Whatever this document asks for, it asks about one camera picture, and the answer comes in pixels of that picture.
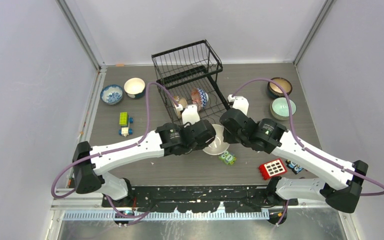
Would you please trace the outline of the cream bowl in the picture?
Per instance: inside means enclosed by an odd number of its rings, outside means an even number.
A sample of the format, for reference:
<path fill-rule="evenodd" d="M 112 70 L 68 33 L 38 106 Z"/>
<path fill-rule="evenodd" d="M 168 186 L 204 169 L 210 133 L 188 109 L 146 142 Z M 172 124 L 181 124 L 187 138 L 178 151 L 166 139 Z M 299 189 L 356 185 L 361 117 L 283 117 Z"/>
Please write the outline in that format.
<path fill-rule="evenodd" d="M 174 99 L 174 101 L 172 102 L 172 105 L 173 105 L 174 112 L 175 112 L 177 118 L 181 119 L 182 118 L 182 113 L 181 112 L 188 105 L 187 100 L 184 97 L 178 96 L 178 95 L 174 95 L 173 99 Z"/>
<path fill-rule="evenodd" d="M 230 144 L 225 142 L 224 140 L 225 128 L 219 124 L 213 124 L 212 126 L 215 130 L 214 141 L 211 144 L 209 144 L 207 147 L 205 147 L 203 149 L 203 152 L 212 156 L 222 155 L 224 152 L 228 150 L 230 146 Z"/>

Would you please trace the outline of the mint green bowl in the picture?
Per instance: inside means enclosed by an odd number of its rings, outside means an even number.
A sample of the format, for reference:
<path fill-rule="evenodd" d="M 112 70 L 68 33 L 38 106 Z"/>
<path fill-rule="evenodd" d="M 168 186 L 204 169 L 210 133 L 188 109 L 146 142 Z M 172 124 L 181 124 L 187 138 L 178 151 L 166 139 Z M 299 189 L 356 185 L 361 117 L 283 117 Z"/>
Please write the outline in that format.
<path fill-rule="evenodd" d="M 289 120 L 289 106 L 285 97 L 279 97 L 274 99 L 270 103 L 270 112 L 272 116 L 280 121 Z"/>

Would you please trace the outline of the brown rimmed bowl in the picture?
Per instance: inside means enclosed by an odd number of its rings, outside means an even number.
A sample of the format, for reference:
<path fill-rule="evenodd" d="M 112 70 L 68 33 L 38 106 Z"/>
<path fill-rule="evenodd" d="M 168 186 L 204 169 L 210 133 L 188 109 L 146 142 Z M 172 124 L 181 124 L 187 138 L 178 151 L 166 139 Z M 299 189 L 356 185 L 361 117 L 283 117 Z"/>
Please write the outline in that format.
<path fill-rule="evenodd" d="M 271 79 L 271 82 L 267 84 L 267 89 L 268 88 L 270 88 L 270 90 L 279 98 L 285 96 L 284 92 L 287 95 L 290 95 L 293 91 L 293 85 L 291 84 L 291 82 L 283 77 L 273 77 Z"/>

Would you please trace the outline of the black wire dish rack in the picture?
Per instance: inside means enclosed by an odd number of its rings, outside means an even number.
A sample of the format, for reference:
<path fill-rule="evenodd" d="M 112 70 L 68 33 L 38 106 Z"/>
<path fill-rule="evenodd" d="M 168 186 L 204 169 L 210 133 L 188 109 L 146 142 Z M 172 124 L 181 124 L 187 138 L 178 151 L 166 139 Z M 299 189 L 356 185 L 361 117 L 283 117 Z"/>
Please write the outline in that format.
<path fill-rule="evenodd" d="M 222 61 L 206 39 L 152 54 L 151 60 L 157 83 L 171 96 L 192 104 L 193 89 L 201 89 L 208 95 L 205 106 L 198 111 L 201 119 L 218 124 L 222 114 L 230 109 L 218 81 L 218 74 L 224 69 Z"/>

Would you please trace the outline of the dark teal bowl white foot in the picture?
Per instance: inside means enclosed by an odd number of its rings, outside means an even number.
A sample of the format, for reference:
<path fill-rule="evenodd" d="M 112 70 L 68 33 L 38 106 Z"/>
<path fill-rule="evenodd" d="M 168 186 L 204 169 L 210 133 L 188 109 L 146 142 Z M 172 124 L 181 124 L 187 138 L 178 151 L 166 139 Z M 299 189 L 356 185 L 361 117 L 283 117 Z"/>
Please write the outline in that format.
<path fill-rule="evenodd" d="M 138 77 L 130 78 L 124 83 L 124 91 L 131 99 L 140 99 L 145 95 L 146 83 Z"/>

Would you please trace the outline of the blue white patterned bowl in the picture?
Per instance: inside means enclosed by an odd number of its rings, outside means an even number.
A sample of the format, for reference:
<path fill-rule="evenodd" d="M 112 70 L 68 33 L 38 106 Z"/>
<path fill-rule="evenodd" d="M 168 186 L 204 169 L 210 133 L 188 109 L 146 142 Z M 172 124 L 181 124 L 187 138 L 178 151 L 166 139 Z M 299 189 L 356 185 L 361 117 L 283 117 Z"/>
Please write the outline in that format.
<path fill-rule="evenodd" d="M 120 85 L 110 84 L 105 86 L 100 92 L 100 100 L 107 105 L 116 105 L 124 97 L 124 90 Z"/>

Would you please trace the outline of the teal bowl tan interior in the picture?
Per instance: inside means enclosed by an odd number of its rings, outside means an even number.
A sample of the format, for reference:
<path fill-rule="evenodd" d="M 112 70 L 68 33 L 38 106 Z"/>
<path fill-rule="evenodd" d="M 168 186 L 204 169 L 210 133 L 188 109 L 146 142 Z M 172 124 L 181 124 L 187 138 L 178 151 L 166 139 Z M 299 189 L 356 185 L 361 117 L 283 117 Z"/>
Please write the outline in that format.
<path fill-rule="evenodd" d="M 274 93 L 271 91 L 270 88 L 268 88 L 268 89 L 266 90 L 266 93 L 267 93 L 267 95 L 268 95 L 271 99 L 277 99 L 277 98 L 279 97 L 278 95 L 274 94 Z"/>

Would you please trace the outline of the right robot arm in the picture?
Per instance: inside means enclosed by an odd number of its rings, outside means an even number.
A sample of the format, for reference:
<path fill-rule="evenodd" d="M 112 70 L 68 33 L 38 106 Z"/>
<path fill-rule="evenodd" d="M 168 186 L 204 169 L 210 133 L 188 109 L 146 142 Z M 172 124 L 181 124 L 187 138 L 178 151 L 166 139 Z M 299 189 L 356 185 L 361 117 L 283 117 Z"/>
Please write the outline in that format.
<path fill-rule="evenodd" d="M 263 192 L 270 205 L 280 205 L 291 199 L 308 199 L 324 201 L 340 212 L 355 212 L 362 196 L 367 163 L 344 161 L 312 145 L 303 149 L 286 126 L 270 118 L 255 122 L 239 109 L 229 109 L 221 116 L 220 123 L 224 127 L 224 139 L 229 144 L 241 144 L 256 152 L 292 161 L 316 175 L 309 179 L 273 176 Z"/>

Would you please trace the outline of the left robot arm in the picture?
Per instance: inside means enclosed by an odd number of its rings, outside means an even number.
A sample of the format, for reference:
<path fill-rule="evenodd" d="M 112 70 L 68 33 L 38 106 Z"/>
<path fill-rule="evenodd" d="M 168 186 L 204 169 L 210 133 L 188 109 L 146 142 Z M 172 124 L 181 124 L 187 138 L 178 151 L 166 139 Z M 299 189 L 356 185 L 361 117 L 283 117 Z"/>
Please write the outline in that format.
<path fill-rule="evenodd" d="M 165 123 L 150 131 L 145 138 L 103 146 L 91 146 L 88 141 L 77 145 L 73 161 L 85 161 L 73 166 L 77 194 L 101 193 L 115 200 L 121 207 L 133 202 L 130 182 L 118 178 L 112 169 L 144 159 L 181 156 L 208 147 L 216 138 L 216 130 L 206 119 L 178 125 Z"/>

